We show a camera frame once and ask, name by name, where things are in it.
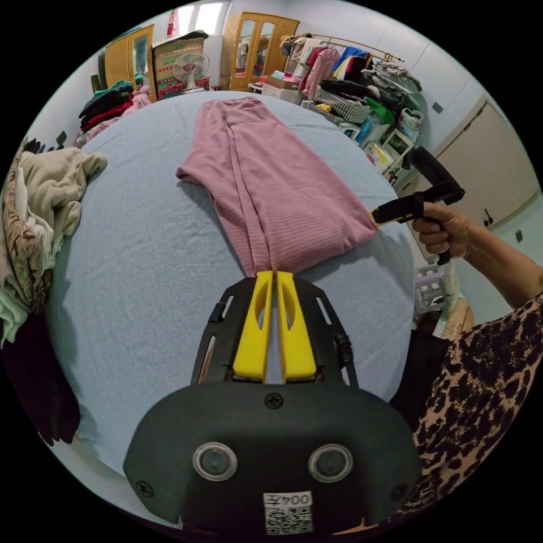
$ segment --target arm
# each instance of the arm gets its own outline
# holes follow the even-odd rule
[[[543,267],[482,226],[470,224],[464,259],[496,287],[513,309],[543,291]]]
[[[464,215],[444,205],[424,204],[422,219],[413,222],[429,253],[447,249],[451,257],[464,258],[482,273],[513,309],[522,307],[543,291],[543,267]]]

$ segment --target light blue bed sheet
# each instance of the light blue bed sheet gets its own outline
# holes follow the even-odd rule
[[[78,436],[122,473],[138,422],[187,386],[215,303],[243,278],[209,198],[175,172],[206,92],[161,101],[121,119],[83,149],[107,155],[88,186],[77,231],[58,255],[47,319],[58,360],[81,407]],[[263,103],[362,199],[395,197],[365,154],[323,117],[275,98]],[[403,372],[414,273],[408,229],[390,224],[358,249],[300,276],[327,293],[351,337],[360,386],[388,401]],[[278,334],[268,382],[280,382]]]

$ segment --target leopard print shirt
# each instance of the leopard print shirt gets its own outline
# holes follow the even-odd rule
[[[485,460],[522,406],[543,356],[543,292],[453,341],[413,434],[423,472],[398,524],[451,493]]]

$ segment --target woman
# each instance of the woman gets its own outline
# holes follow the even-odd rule
[[[477,469],[518,413],[543,355],[543,267],[454,209],[425,204],[424,214],[441,224],[413,222],[428,252],[464,258],[514,311],[449,345],[413,432],[422,477],[392,518],[349,530],[368,537],[423,512]]]

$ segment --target clothes rack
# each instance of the clothes rack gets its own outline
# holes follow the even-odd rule
[[[313,34],[311,32],[309,32],[309,35],[312,38],[325,38],[325,39],[322,40],[323,45],[330,45],[330,46],[334,46],[336,48],[337,47],[342,47],[342,48],[345,49],[347,47],[347,45],[339,43],[340,41],[342,41],[342,42],[348,42],[349,44],[358,45],[358,46],[360,46],[361,48],[364,48],[364,49],[372,49],[373,51],[376,51],[378,54],[375,54],[375,53],[372,53],[371,51],[368,51],[370,56],[368,58],[366,66],[365,66],[366,69],[370,66],[370,64],[371,64],[371,62],[372,62],[372,60],[374,58],[378,58],[379,60],[382,60],[384,62],[391,62],[393,59],[396,59],[399,62],[405,62],[402,58],[396,57],[395,55],[392,55],[391,53],[388,53],[387,51],[377,49],[377,48],[372,47],[370,45],[361,44],[358,41],[345,40],[343,38],[338,38],[338,37],[335,37],[335,36],[325,36],[323,34]],[[290,55],[287,58],[285,66],[288,66],[289,61],[290,61]]]

